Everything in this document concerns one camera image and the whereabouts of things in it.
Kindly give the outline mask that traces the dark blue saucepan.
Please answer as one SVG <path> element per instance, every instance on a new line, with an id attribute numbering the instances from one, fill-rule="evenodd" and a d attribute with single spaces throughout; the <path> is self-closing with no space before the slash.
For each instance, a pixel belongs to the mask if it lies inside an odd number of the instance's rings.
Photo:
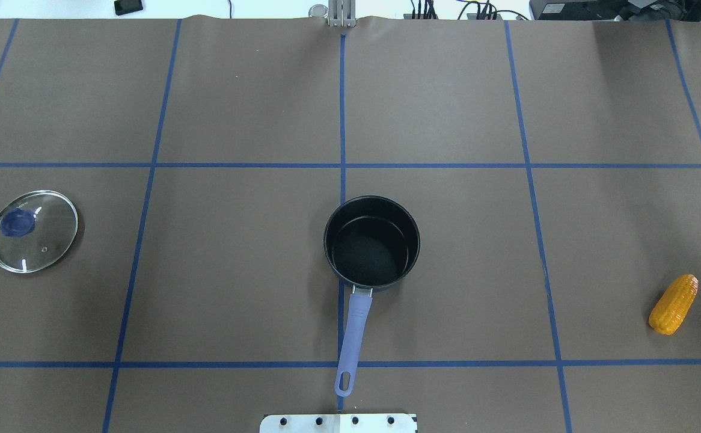
<path id="1" fill-rule="evenodd" d="M 352 288 L 334 380 L 335 394 L 346 398 L 358 376 L 373 294 L 396 287 L 414 268 L 420 231 L 400 203 L 381 195 L 359 195 L 329 217 L 323 252 L 334 274 Z"/>

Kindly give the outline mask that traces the yellow plastic corn cob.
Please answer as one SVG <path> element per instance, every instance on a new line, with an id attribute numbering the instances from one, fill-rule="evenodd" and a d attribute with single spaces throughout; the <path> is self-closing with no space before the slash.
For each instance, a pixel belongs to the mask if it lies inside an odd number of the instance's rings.
<path id="1" fill-rule="evenodd" d="M 648 325 L 658 334 L 670 336 L 680 329 L 699 292 L 699 279 L 693 274 L 676 278 L 651 310 Z"/>

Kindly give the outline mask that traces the small black phone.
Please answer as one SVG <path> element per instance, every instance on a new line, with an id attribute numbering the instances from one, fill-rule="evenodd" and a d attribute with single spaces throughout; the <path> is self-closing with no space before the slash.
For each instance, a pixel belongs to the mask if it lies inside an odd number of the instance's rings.
<path id="1" fill-rule="evenodd" d="M 139 12 L 144 9 L 142 0 L 114 0 L 112 5 L 114 6 L 114 13 L 116 16 L 125 16 L 125 14 Z"/>

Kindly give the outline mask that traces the white pedestal column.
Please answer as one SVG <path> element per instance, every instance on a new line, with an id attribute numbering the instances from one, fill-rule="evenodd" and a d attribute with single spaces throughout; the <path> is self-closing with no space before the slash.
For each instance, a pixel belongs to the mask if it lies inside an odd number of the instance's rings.
<path id="1" fill-rule="evenodd" d="M 415 414 L 271 414 L 260 432 L 417 432 Z"/>

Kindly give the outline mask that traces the aluminium frame post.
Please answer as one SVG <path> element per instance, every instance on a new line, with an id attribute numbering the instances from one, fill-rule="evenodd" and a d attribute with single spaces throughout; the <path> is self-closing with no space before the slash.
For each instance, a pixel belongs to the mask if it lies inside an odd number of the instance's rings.
<path id="1" fill-rule="evenodd" d="M 329 27 L 356 27 L 356 0 L 329 0 L 328 20 Z"/>

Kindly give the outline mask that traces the glass lid with blue knob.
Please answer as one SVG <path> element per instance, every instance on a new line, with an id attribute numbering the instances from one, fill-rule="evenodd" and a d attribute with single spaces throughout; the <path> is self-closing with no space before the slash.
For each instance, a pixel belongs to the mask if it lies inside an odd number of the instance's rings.
<path id="1" fill-rule="evenodd" d="M 31 274 L 61 260 L 79 229 L 79 213 L 64 194 L 34 190 L 0 211 L 0 268 Z"/>

